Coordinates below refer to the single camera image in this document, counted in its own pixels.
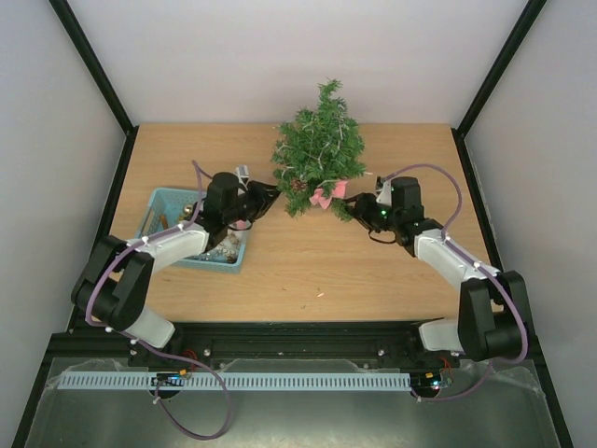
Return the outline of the pink felt ornament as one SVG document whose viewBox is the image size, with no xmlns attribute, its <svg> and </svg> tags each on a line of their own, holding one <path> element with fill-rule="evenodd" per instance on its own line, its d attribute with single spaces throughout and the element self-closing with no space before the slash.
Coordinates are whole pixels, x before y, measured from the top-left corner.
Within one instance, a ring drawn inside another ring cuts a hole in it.
<svg viewBox="0 0 597 448">
<path fill-rule="evenodd" d="M 324 189 L 324 184 L 316 188 L 310 197 L 310 203 L 312 206 L 320 206 L 326 210 L 334 200 L 343 200 L 346 194 L 347 180 L 337 180 L 334 183 L 327 182 L 326 184 L 330 187 L 329 191 Z"/>
</svg>

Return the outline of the pine cone ornament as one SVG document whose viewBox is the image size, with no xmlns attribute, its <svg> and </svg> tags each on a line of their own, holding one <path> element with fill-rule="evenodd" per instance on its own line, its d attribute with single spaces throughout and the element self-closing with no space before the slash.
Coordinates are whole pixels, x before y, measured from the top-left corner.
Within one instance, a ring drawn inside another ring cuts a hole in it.
<svg viewBox="0 0 597 448">
<path fill-rule="evenodd" d="M 302 192 L 308 188 L 308 184 L 299 178 L 294 178 L 290 182 L 291 189 L 295 192 Z"/>
</svg>

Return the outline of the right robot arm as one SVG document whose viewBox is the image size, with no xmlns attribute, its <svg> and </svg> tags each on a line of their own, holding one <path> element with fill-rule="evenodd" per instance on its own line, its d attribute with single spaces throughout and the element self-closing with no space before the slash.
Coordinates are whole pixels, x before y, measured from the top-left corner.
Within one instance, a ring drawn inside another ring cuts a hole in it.
<svg viewBox="0 0 597 448">
<path fill-rule="evenodd" d="M 433 268 L 459 294 L 456 318 L 423 322 L 419 335 L 409 339 L 407 354 L 413 363 L 427 365 L 439 351 L 475 361 L 520 362 L 526 357 L 534 330 L 523 278 L 474 258 L 444 225 L 427 217 L 416 178 L 380 180 L 376 192 L 360 193 L 346 202 L 368 234 L 391 232 L 396 244 Z"/>
</svg>

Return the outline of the small green christmas tree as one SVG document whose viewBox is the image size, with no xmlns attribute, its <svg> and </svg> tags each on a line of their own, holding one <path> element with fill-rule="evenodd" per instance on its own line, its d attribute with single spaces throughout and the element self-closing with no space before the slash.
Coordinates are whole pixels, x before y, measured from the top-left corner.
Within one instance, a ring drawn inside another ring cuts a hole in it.
<svg viewBox="0 0 597 448">
<path fill-rule="evenodd" d="M 335 78 L 319 84 L 316 107 L 302 107 L 293 120 L 278 127 L 279 139 L 271 155 L 273 176 L 286 198 L 285 211 L 291 217 L 301 217 L 312 208 L 322 209 L 310 203 L 313 191 L 322 184 L 329 191 L 327 182 L 349 183 L 366 173 L 362 162 L 365 142 L 357 121 L 349 115 L 346 101 L 339 96 L 341 87 L 341 81 Z M 308 188 L 293 191 L 290 182 L 294 178 L 306 182 Z M 346 222 L 344 211 L 349 205 L 343 200 L 334 200 L 322 210 Z"/>
</svg>

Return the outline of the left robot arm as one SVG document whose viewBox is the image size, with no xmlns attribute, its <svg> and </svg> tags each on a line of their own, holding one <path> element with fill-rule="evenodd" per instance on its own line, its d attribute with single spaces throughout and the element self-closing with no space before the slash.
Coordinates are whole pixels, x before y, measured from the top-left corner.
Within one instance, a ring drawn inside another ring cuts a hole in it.
<svg viewBox="0 0 597 448">
<path fill-rule="evenodd" d="M 240 222 L 251 228 L 279 195 L 276 186 L 237 173 L 213 175 L 207 190 L 198 185 L 197 199 L 181 222 L 130 240 L 101 238 L 76 281 L 72 303 L 91 326 L 164 348 L 175 326 L 146 305 L 152 276 L 216 248 Z"/>
</svg>

